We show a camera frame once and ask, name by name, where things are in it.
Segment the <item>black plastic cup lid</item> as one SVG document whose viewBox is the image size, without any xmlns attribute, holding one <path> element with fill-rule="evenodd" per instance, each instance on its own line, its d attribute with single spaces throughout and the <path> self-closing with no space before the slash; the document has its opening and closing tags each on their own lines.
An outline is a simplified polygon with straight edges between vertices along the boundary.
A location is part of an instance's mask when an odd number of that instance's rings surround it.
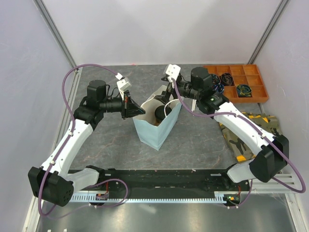
<svg viewBox="0 0 309 232">
<path fill-rule="evenodd" d="M 164 105 L 161 105 L 156 108 L 154 116 L 155 118 L 165 118 L 171 113 L 171 111 L 172 109 L 169 106 L 165 107 Z"/>
</svg>

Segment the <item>white and blue paper bag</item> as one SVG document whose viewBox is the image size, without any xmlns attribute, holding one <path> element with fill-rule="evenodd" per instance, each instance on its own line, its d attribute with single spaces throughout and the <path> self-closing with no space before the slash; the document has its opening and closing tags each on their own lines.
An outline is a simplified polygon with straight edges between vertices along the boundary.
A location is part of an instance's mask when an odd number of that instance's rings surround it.
<svg viewBox="0 0 309 232">
<path fill-rule="evenodd" d="M 160 149 L 171 132 L 182 107 L 179 100 L 175 101 L 174 99 L 170 99 L 168 103 L 161 103 L 155 99 L 155 96 L 160 95 L 162 91 L 166 90 L 166 88 L 167 86 L 162 85 L 142 103 L 141 108 L 146 111 L 146 114 L 133 117 L 133 122 L 140 141 L 156 150 Z M 164 105 L 165 107 L 169 106 L 172 111 L 165 117 L 165 120 L 157 126 L 155 110 L 161 105 Z"/>
</svg>

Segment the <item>brown paper coffee cup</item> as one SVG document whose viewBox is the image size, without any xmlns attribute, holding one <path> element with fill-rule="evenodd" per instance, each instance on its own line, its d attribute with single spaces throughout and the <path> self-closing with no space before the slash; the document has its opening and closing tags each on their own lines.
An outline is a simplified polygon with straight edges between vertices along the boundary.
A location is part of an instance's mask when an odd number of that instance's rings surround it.
<svg viewBox="0 0 309 232">
<path fill-rule="evenodd" d="M 160 125 L 162 123 L 162 121 L 164 121 L 165 118 L 156 118 L 156 125 Z"/>
</svg>

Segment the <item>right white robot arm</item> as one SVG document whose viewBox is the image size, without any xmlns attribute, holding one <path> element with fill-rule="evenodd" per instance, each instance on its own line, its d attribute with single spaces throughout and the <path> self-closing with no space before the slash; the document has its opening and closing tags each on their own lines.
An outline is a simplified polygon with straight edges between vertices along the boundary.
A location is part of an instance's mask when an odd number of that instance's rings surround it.
<svg viewBox="0 0 309 232">
<path fill-rule="evenodd" d="M 191 70 L 191 80 L 185 81 L 178 65 L 169 64 L 164 71 L 163 81 L 169 84 L 155 99 L 167 103 L 170 97 L 196 101 L 201 111 L 199 117 L 211 117 L 230 129 L 255 155 L 252 160 L 234 164 L 227 168 L 221 178 L 222 187 L 233 190 L 241 181 L 258 179 L 268 182 L 281 171 L 289 158 L 289 141 L 284 135 L 275 136 L 257 126 L 242 114 L 222 93 L 212 87 L 212 76 L 204 67 Z"/>
</svg>

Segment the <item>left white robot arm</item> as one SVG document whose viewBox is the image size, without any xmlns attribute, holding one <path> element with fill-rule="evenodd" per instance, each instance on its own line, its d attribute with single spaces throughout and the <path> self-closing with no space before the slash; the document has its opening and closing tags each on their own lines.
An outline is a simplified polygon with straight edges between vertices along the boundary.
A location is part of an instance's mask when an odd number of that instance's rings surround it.
<svg viewBox="0 0 309 232">
<path fill-rule="evenodd" d="M 58 206 L 65 206 L 73 193 L 88 186 L 101 190 L 106 178 L 101 170 L 93 166 L 70 174 L 70 166 L 82 144 L 92 134 L 105 113 L 119 112 L 123 119 L 145 114 L 129 93 L 128 78 L 117 82 L 119 97 L 108 98 L 105 81 L 93 80 L 87 86 L 87 94 L 74 111 L 70 127 L 49 158 L 39 167 L 32 167 L 28 173 L 31 189 L 40 201 L 45 200 Z"/>
</svg>

